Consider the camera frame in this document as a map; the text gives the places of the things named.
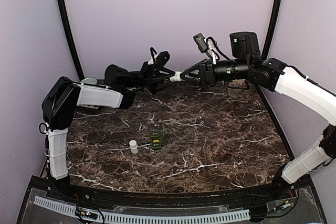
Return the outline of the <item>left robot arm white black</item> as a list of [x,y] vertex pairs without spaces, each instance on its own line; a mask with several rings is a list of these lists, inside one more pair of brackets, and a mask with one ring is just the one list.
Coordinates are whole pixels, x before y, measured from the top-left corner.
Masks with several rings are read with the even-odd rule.
[[95,78],[75,82],[61,77],[49,91],[42,103],[46,135],[45,154],[49,172],[55,180],[68,176],[66,162],[66,139],[76,107],[105,106],[128,109],[135,94],[145,88],[152,93],[173,81],[180,81],[180,72],[160,66],[153,61],[145,62],[140,71],[129,72],[116,65],[107,67],[102,84]]

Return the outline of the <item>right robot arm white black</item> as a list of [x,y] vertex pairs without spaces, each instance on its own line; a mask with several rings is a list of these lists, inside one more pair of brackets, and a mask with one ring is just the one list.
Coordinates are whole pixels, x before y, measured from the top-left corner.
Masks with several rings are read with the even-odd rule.
[[249,81],[296,100],[328,122],[320,138],[299,157],[283,166],[273,179],[273,184],[268,187],[268,195],[278,200],[287,193],[288,185],[335,159],[335,93],[294,66],[275,58],[263,58],[256,33],[237,32],[229,37],[233,59],[225,57],[220,60],[223,53],[212,37],[205,38],[201,33],[194,35],[198,49],[207,54],[208,59],[184,70],[181,79],[193,81],[201,87],[213,87],[220,81]]

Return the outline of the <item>green weekly pill organizer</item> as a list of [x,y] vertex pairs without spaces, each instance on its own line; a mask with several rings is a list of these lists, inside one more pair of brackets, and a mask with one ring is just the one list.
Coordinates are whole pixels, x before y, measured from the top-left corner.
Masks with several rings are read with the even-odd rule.
[[150,133],[151,149],[160,150],[164,139],[163,131],[154,131]]

